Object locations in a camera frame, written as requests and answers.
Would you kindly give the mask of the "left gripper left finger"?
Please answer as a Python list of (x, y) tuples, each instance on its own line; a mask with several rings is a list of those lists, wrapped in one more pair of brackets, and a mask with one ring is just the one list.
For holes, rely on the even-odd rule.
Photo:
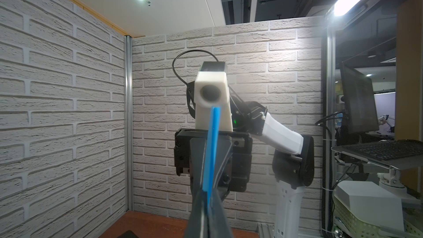
[(199, 190), (195, 196), (184, 238), (208, 238), (207, 193)]

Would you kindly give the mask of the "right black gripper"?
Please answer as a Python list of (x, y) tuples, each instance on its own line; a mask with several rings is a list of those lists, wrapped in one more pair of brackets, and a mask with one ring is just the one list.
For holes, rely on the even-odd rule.
[[(188, 174), (192, 204), (203, 186), (207, 147), (206, 130), (181, 128), (175, 133), (176, 173)], [(230, 192), (245, 192), (250, 180), (253, 140), (244, 132), (219, 132), (214, 166), (213, 190), (223, 201)]]

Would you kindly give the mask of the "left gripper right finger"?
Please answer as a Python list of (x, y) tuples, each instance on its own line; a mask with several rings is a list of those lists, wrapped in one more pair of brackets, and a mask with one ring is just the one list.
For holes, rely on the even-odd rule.
[(217, 190), (211, 193), (209, 204), (209, 237), (234, 238), (223, 203)]

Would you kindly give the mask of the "blue square paper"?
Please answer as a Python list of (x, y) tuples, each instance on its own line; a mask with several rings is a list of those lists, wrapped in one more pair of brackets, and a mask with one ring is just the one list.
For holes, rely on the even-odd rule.
[(212, 107), (210, 109), (210, 121), (207, 134), (207, 145), (202, 185), (202, 190), (207, 195), (207, 210), (210, 210), (211, 208), (211, 197), (213, 191), (214, 171), (219, 136), (220, 114), (221, 108)]

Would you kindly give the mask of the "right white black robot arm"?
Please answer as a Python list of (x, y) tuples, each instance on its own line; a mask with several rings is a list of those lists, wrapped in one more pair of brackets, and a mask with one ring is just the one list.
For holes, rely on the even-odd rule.
[(275, 120), (255, 101), (237, 93), (229, 98), (233, 131), (220, 131), (215, 140), (213, 176), (206, 176), (210, 130), (181, 128), (175, 133), (174, 160), (178, 175), (188, 174), (192, 212), (184, 232), (187, 238), (233, 236), (223, 206), (230, 192), (243, 192), (250, 179), (253, 140), (273, 147), (272, 170), (278, 199), (273, 237), (296, 238), (305, 188), (315, 176), (314, 139), (300, 135)]

